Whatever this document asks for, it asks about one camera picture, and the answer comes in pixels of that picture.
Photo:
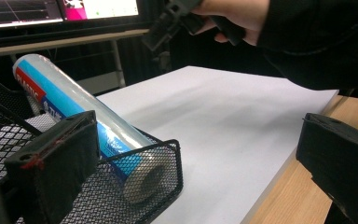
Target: person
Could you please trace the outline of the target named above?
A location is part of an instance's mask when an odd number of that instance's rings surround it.
[[[358,0],[203,0],[192,11],[243,27],[284,77],[313,90],[358,89]],[[213,28],[206,19],[202,33]],[[215,40],[227,42],[219,33]]]

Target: human hand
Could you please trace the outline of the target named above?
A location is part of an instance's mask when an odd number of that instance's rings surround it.
[[[243,27],[246,31],[243,40],[255,46],[268,11],[269,0],[203,0],[192,12],[205,16],[205,25],[198,34],[215,27],[207,16],[224,16]],[[220,43],[228,42],[222,33],[217,34],[214,39]]]

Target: wooden surface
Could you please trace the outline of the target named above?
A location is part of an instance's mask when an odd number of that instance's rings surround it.
[[[337,96],[324,114],[358,129],[358,99]],[[311,180],[311,174],[295,156],[249,220],[242,223],[324,223],[331,200]]]
[[[79,45],[79,44],[88,44],[93,42],[108,41],[108,40],[118,40],[121,38],[134,37],[138,35],[144,35],[148,32],[147,29],[143,30],[129,30],[120,33],[111,33],[103,35],[88,35],[76,38],[69,39],[60,39],[53,41],[46,41],[33,44],[17,45],[11,47],[0,48],[0,55],[9,55],[12,53],[23,53],[28,52],[29,50],[41,50],[41,49],[55,49],[62,48],[67,46]]]

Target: desk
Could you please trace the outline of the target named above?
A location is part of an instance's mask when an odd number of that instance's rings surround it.
[[[321,113],[336,95],[189,66],[98,98],[137,128],[181,144],[184,189],[154,223],[238,224],[287,167],[306,113]]]
[[[33,44],[24,44],[18,46],[10,46],[0,48],[0,56],[9,55],[11,60],[14,62],[17,61],[16,54],[18,53],[27,53],[32,51],[37,51],[41,49],[56,49],[56,48],[63,48],[69,47],[74,45],[82,45],[82,44],[90,44],[95,42],[103,42],[103,41],[110,41],[112,44],[112,48],[115,53],[115,65],[116,65],[116,74],[118,79],[118,86],[125,87],[125,79],[123,75],[123,69],[121,67],[120,56],[118,53],[117,41],[123,38],[130,38],[136,37],[140,35],[144,35],[148,32],[148,30],[129,30],[121,33],[111,33],[111,34],[103,34],[103,35],[88,35],[88,36],[81,36],[76,38],[67,38],[67,39],[60,39],[60,40],[53,40],[53,41],[46,41],[40,43],[33,43]]]

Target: red label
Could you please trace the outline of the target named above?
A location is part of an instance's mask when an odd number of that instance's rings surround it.
[[[46,93],[28,77],[19,67],[16,68],[16,80],[22,85],[22,87],[30,93],[38,102],[41,102]]]

